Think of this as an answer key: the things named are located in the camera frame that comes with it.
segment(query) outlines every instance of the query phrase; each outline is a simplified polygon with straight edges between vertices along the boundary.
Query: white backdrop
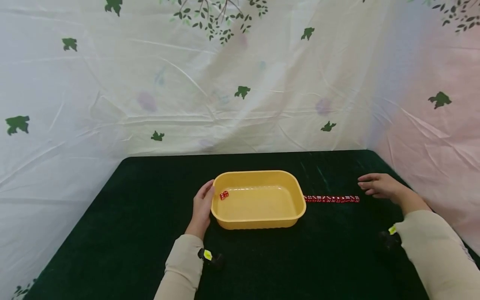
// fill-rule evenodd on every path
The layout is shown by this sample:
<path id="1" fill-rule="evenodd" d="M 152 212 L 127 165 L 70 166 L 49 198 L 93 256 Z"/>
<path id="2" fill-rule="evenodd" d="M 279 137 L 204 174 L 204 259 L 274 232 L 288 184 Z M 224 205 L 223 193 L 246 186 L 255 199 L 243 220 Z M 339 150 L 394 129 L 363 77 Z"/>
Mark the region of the white backdrop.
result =
<path id="1" fill-rule="evenodd" d="M 420 42 L 392 24 L 439 22 L 410 2 L 0 0 L 0 299 L 128 156 L 374 148 L 382 67 Z"/>

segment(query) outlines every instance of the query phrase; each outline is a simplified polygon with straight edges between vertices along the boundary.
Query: yellow tag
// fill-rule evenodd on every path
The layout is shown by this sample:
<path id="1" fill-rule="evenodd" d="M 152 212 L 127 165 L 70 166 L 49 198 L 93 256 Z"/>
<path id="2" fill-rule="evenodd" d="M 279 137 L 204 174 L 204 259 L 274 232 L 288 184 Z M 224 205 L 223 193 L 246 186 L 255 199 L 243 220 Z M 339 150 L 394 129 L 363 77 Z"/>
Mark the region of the yellow tag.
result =
<path id="1" fill-rule="evenodd" d="M 390 227 L 388 229 L 388 232 L 390 232 L 390 235 L 394 235 L 396 233 L 396 227 L 395 225 L 393 225 L 392 227 Z"/>
<path id="2" fill-rule="evenodd" d="M 209 250 L 204 250 L 204 258 L 208 259 L 209 261 L 212 260 L 213 256 Z"/>

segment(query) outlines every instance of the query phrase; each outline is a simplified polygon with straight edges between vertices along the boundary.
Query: yellow plastic tray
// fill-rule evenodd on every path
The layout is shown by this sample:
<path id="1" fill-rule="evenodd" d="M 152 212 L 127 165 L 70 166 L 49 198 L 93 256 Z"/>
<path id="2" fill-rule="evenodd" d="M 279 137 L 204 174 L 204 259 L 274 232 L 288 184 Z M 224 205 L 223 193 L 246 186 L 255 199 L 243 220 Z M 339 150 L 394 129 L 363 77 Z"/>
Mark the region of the yellow plastic tray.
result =
<path id="1" fill-rule="evenodd" d="M 213 185 L 212 214 L 225 229 L 290 227 L 307 207 L 297 179 L 285 171 L 227 172 Z"/>

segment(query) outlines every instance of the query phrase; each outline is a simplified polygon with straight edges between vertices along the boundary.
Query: green velvet surface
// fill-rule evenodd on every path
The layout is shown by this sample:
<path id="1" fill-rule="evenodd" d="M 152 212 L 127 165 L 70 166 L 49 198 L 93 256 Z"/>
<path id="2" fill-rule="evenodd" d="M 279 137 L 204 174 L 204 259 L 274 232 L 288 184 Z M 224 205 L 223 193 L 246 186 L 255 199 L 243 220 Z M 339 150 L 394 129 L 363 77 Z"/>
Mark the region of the green velvet surface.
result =
<path id="1" fill-rule="evenodd" d="M 385 172 L 371 151 L 125 159 L 62 244 L 26 300 L 151 300 L 165 260 L 189 223 L 192 198 L 227 171 L 280 169 L 305 195 L 359 195 L 359 203 L 307 203 L 291 228 L 222 229 L 206 248 L 226 258 L 204 268 L 196 299 L 427 299 L 403 250 L 382 253 L 378 233 L 403 219 L 363 195 L 357 177 Z"/>

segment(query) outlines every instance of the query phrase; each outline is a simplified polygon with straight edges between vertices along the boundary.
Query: hand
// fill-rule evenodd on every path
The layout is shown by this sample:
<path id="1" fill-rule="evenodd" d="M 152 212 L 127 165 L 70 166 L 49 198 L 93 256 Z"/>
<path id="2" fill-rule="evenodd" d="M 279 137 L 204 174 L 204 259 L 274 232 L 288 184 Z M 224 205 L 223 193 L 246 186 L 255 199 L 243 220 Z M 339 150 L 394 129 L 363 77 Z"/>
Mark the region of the hand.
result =
<path id="1" fill-rule="evenodd" d="M 210 208 L 215 193 L 213 180 L 204 184 L 193 198 L 193 214 L 185 234 L 197 236 L 203 240 L 210 225 Z"/>
<path id="2" fill-rule="evenodd" d="M 388 174 L 367 174 L 361 176 L 359 181 L 361 189 L 366 191 L 365 195 L 371 195 L 374 198 L 391 199 L 396 204 L 399 204 L 398 202 L 404 196 L 414 193 Z"/>

